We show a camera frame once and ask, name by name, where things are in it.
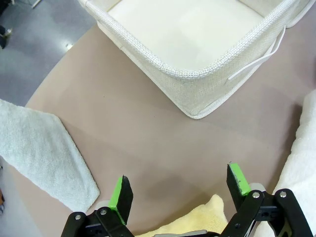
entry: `storage basket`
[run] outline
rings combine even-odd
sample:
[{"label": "storage basket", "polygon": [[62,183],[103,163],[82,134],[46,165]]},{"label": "storage basket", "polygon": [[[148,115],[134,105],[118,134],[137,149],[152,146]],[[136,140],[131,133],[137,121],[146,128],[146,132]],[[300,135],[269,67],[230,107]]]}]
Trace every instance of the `storage basket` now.
[{"label": "storage basket", "polygon": [[186,115],[224,103],[315,0],[79,0]]}]

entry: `white rope handle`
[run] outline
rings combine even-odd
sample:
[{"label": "white rope handle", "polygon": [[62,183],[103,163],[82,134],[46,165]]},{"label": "white rope handle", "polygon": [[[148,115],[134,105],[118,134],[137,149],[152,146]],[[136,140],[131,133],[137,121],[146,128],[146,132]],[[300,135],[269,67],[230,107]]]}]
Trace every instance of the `white rope handle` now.
[{"label": "white rope handle", "polygon": [[249,68],[249,67],[254,67],[258,64],[262,64],[264,63],[265,61],[267,61],[272,55],[274,55],[274,53],[278,50],[281,42],[282,42],[282,39],[283,39],[283,36],[284,36],[284,33],[285,33],[285,29],[286,27],[284,27],[283,31],[281,31],[281,33],[277,36],[276,38],[276,42],[274,43],[274,46],[271,50],[271,53],[268,53],[268,54],[265,54],[264,56],[262,56],[261,58],[258,58],[257,60],[253,61],[252,63],[249,63],[248,65],[244,66],[243,68],[241,68],[239,71],[235,72],[234,74],[232,74],[228,79],[227,81],[229,80],[232,80],[233,78],[235,78],[237,75],[239,75],[243,70]]}]

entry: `folded towel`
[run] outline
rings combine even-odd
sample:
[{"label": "folded towel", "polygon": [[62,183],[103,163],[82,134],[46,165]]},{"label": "folded towel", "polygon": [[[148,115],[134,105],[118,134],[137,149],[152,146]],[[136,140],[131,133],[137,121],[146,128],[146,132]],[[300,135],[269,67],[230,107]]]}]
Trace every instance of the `folded towel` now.
[{"label": "folded towel", "polygon": [[[284,188],[293,191],[316,235],[316,90],[304,100],[300,127],[291,151],[275,191]],[[261,223],[255,233],[255,237],[272,236],[273,231],[267,223]]]},{"label": "folded towel", "polygon": [[199,230],[221,233],[226,226],[223,200],[218,195],[214,195],[207,204],[196,207],[189,214],[138,237],[153,237],[156,234],[182,234]]},{"label": "folded towel", "polygon": [[72,211],[86,212],[99,190],[55,115],[0,100],[0,156]]}]

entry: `yellow cloth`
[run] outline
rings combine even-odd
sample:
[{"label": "yellow cloth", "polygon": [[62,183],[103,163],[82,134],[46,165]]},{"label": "yellow cloth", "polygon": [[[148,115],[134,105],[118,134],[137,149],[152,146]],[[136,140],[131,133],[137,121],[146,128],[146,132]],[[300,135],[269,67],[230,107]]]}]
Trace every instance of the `yellow cloth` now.
[{"label": "yellow cloth", "polygon": [[156,234],[183,234],[199,230],[221,233],[226,226],[227,219],[224,214],[223,200],[218,195],[214,195],[207,204],[200,205],[170,224],[138,237],[153,237]]}]

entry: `gray floor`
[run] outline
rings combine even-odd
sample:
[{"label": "gray floor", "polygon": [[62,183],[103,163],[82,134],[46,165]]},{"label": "gray floor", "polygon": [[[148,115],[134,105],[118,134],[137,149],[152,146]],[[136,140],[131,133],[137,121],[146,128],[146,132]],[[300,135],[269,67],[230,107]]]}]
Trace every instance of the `gray floor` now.
[{"label": "gray floor", "polygon": [[[77,0],[42,0],[35,9],[21,1],[10,5],[0,16],[0,25],[13,29],[7,47],[0,49],[0,99],[26,105],[67,52],[66,45],[74,44],[94,24]],[[0,188],[6,202],[0,216],[0,237],[40,237],[0,157],[1,163]]]},{"label": "gray floor", "polygon": [[7,47],[0,50],[0,99],[25,106],[66,53],[66,45],[93,24],[77,0],[42,0],[35,9],[22,0],[10,5],[0,16],[0,25],[13,29]]}]

